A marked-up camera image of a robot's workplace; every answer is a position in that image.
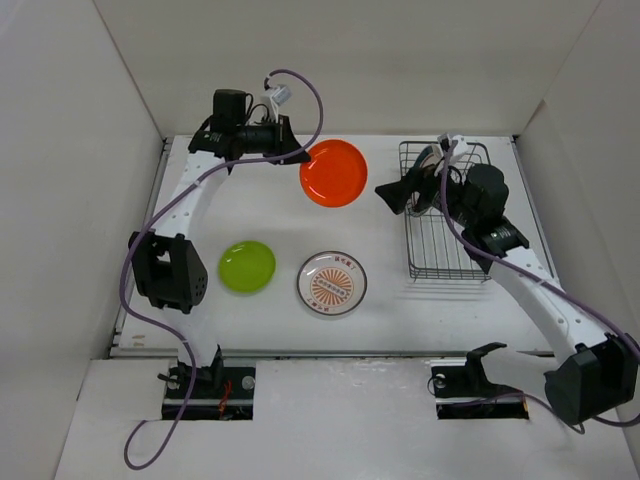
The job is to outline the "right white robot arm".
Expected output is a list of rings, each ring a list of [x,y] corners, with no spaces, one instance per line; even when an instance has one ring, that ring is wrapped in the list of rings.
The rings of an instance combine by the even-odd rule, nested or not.
[[[542,393],[565,424],[607,424],[604,413],[630,402],[636,391],[639,347],[628,334],[571,297],[544,269],[526,237],[504,214],[509,189],[494,166],[466,174],[440,163],[414,166],[400,180],[376,187],[395,214],[416,201],[418,211],[441,212],[469,257],[527,314],[552,349],[556,366],[493,342],[469,351],[460,367],[441,367],[447,398],[469,404]]]

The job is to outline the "sunburst patterned white plate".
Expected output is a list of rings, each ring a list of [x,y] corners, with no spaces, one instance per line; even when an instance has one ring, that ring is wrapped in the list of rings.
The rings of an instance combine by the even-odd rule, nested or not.
[[[296,277],[303,305],[325,317],[340,317],[359,307],[368,291],[362,264],[341,251],[316,253],[303,262]]]

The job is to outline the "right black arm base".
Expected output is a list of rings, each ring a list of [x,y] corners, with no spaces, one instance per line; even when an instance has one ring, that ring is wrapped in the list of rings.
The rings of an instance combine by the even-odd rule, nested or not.
[[[439,420],[528,420],[524,398],[512,387],[469,373],[463,365],[433,365],[428,388]]]

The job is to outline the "teal rimmed white plate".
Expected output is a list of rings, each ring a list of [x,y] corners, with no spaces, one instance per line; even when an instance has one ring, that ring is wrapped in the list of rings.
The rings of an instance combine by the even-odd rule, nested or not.
[[[429,174],[431,171],[436,170],[441,162],[441,151],[438,145],[428,145],[425,147],[415,159],[410,170],[416,170],[422,173],[422,175]],[[411,194],[411,213],[412,203],[421,196],[419,190],[416,190]]]

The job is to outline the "green plate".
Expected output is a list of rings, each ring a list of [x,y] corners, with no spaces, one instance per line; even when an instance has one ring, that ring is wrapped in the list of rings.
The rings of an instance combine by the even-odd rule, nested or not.
[[[246,240],[227,248],[218,262],[218,277],[230,291],[253,294],[266,287],[276,271],[276,257],[266,244]]]

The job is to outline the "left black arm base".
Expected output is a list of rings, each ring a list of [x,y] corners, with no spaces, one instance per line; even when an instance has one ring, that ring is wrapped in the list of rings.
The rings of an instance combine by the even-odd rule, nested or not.
[[[158,379],[165,383],[161,418],[174,420],[184,402],[189,385],[188,368],[172,366]],[[196,380],[182,420],[245,421],[253,419],[256,368],[225,366],[213,381]]]

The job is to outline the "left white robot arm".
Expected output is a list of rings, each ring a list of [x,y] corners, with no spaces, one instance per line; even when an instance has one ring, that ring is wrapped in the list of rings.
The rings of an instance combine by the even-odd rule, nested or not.
[[[181,343],[178,381],[204,397],[221,390],[224,374],[219,345],[198,338],[205,322],[199,306],[209,279],[195,238],[214,194],[234,166],[309,162],[289,117],[279,111],[290,96],[286,85],[266,85],[259,102],[265,113],[253,124],[249,93],[216,90],[212,113],[188,144],[186,164],[168,204],[129,240],[125,265],[133,271],[138,294],[161,311],[160,326]]]

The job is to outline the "orange plate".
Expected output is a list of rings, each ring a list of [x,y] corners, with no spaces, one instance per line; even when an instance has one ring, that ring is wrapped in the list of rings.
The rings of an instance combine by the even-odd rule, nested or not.
[[[361,151],[342,139],[326,139],[310,150],[308,163],[300,165],[303,192],[314,203],[327,208],[345,207],[364,191],[368,166]]]

